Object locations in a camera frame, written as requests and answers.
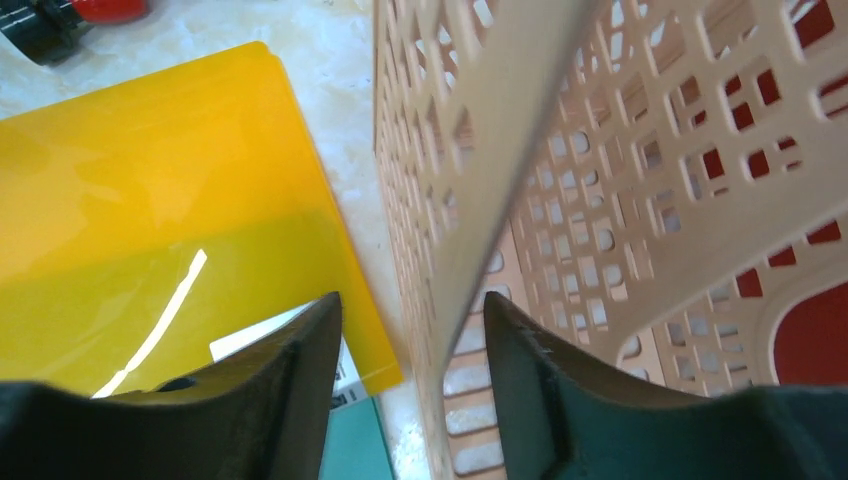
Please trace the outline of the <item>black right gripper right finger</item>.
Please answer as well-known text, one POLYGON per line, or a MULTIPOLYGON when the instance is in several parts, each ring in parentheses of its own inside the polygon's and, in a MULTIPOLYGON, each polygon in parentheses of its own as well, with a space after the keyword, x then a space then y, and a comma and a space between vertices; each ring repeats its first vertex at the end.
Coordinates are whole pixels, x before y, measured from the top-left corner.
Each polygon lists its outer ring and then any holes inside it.
POLYGON ((717 398, 637 378, 484 300, 511 479, 843 479, 847 391, 752 387, 717 398))

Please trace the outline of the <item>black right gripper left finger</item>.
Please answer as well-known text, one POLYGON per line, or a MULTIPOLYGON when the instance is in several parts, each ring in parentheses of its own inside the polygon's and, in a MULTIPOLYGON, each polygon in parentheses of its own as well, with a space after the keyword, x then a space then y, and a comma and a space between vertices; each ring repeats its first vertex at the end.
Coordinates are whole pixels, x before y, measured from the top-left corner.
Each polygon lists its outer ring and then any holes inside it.
POLYGON ((287 325, 152 391, 91 399, 1 386, 5 479, 315 479, 342 330, 330 293, 287 325))

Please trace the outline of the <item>yellow plastic clip folder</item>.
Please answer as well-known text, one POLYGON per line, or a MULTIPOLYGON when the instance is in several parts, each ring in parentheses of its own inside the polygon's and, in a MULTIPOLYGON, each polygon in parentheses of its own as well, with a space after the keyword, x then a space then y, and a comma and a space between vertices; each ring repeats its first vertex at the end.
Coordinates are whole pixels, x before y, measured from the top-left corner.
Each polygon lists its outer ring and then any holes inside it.
POLYGON ((281 60, 252 42, 1 123, 1 377, 148 390, 327 293, 401 383, 281 60))

